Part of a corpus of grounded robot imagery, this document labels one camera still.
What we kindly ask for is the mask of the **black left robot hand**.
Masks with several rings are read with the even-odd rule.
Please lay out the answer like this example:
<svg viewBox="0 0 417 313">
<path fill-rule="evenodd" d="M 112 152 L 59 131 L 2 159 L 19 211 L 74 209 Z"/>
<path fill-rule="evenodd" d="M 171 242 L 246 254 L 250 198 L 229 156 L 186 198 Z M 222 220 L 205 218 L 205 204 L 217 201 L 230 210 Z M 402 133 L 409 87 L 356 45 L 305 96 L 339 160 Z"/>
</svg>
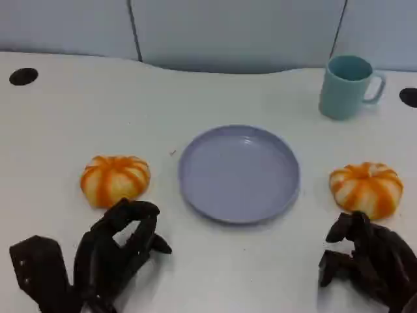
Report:
<svg viewBox="0 0 417 313">
<path fill-rule="evenodd" d="M 121 199 L 84 234 L 74 260 L 74 288 L 92 312 L 116 312 L 114 301 L 151 252 L 171 254 L 156 234 L 159 208 Z"/>
</svg>

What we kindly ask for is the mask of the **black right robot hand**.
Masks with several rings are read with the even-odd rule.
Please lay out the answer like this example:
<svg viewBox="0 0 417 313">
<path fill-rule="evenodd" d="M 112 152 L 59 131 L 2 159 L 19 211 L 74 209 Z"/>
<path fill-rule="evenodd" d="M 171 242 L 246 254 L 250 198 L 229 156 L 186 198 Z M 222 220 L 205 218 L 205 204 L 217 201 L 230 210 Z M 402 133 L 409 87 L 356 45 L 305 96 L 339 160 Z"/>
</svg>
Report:
<svg viewBox="0 0 417 313">
<path fill-rule="evenodd" d="M 325 250 L 319 262 L 319 287 L 333 279 L 352 286 L 390 312 L 416 312 L 416 254 L 394 231 L 374 224 L 360 211 L 341 213 L 330 228 L 327 243 L 348 240 L 354 250 Z"/>
</svg>

